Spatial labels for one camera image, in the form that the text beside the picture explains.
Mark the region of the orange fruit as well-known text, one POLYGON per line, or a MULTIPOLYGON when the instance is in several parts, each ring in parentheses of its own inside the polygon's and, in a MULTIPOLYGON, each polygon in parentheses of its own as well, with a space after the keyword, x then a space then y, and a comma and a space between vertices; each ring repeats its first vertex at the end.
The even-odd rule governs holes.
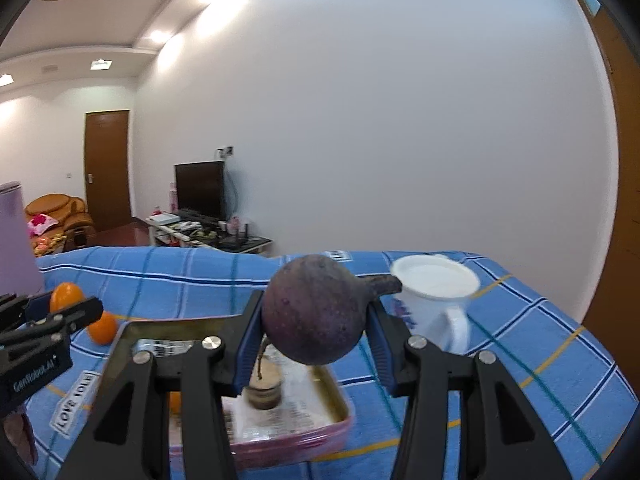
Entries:
POLYGON ((178 391, 171 391, 169 393, 169 411, 171 414, 179 416, 181 414, 181 393, 178 391))
POLYGON ((49 311, 51 313, 61 311, 84 299, 85 294, 78 285, 70 282, 61 283, 53 289, 49 301, 49 311))

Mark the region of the purple round fruit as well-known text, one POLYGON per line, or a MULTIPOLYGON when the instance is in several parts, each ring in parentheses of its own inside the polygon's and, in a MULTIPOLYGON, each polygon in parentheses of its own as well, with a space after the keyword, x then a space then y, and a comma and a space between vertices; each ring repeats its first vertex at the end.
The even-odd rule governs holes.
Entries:
POLYGON ((401 291, 393 275, 360 278, 328 256, 306 255, 273 274, 262 296, 262 325, 287 358, 326 365, 358 344, 371 302, 401 291))

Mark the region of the lilac cylindrical container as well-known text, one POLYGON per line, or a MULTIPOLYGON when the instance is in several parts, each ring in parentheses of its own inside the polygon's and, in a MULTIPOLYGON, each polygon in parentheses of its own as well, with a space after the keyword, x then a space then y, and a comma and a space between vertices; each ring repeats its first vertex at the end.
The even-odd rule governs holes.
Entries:
POLYGON ((37 295, 43 292, 43 276, 30 244, 18 182, 1 185, 0 235, 1 293, 37 295))

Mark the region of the white floral mug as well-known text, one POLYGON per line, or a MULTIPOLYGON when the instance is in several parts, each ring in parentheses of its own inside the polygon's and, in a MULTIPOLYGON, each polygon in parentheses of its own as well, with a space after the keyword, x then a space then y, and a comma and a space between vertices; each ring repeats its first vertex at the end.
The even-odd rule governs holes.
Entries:
POLYGON ((465 354, 471 340, 466 314, 480 290, 480 278, 445 255, 412 255, 397 259, 390 274, 402 291, 392 307, 413 335, 424 336, 444 351, 465 354))

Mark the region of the brown wooden door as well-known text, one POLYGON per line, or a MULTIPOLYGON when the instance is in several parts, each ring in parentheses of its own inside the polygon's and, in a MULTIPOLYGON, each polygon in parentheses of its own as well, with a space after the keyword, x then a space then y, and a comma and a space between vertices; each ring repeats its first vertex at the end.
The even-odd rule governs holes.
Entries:
POLYGON ((98 232, 129 223, 128 110, 86 114, 86 202, 98 232))

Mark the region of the pink metal tin tray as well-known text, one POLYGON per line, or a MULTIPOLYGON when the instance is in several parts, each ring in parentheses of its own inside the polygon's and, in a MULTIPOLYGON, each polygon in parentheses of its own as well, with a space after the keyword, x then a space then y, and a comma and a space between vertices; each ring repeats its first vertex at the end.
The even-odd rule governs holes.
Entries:
MULTIPOLYGON (((94 397, 99 399, 139 348, 157 356, 182 353, 216 334, 226 319, 134 320, 120 326, 94 397)), ((265 359, 279 367, 280 401, 258 410, 243 392, 224 398, 224 418, 236 466, 262 468, 313 460, 346 446, 355 423, 352 401, 325 366, 296 363, 275 349, 265 359)))

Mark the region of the large wooden door right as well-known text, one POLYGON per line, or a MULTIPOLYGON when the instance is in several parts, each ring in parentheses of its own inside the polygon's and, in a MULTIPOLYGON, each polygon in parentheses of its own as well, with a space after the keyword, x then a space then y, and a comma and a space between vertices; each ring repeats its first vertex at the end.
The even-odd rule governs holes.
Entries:
POLYGON ((586 325, 617 361, 639 342, 639 63, 599 0, 577 0, 596 37, 616 127, 617 197, 612 238, 586 325))

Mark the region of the tv stand with clutter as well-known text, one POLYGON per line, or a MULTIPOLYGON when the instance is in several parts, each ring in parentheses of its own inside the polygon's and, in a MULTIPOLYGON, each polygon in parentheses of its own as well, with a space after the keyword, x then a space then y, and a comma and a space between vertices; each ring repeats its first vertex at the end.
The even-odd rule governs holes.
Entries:
POLYGON ((143 219, 152 246, 207 248, 230 254, 263 254, 273 240, 250 234, 247 223, 240 226, 205 218, 198 214, 160 212, 143 219))

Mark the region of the black television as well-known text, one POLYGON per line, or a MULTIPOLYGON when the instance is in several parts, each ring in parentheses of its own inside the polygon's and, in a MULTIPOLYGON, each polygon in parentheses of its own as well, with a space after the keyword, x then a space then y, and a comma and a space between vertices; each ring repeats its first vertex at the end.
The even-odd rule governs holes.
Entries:
POLYGON ((222 220, 226 214, 224 162, 187 162, 175 166, 177 207, 222 220))

